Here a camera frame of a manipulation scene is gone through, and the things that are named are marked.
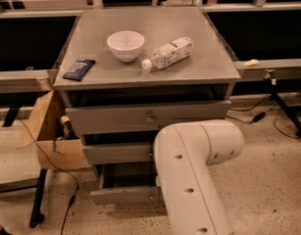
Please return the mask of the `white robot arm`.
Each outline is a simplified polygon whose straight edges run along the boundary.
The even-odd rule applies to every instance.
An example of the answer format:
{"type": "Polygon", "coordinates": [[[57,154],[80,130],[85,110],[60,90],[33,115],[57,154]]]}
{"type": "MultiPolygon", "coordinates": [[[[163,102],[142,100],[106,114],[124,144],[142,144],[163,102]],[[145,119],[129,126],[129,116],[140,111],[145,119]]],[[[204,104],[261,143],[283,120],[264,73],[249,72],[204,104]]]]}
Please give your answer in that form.
{"type": "Polygon", "coordinates": [[[243,147],[241,130],[227,120],[160,130],[154,160],[173,235],[233,235],[208,166],[237,157],[243,147]]]}

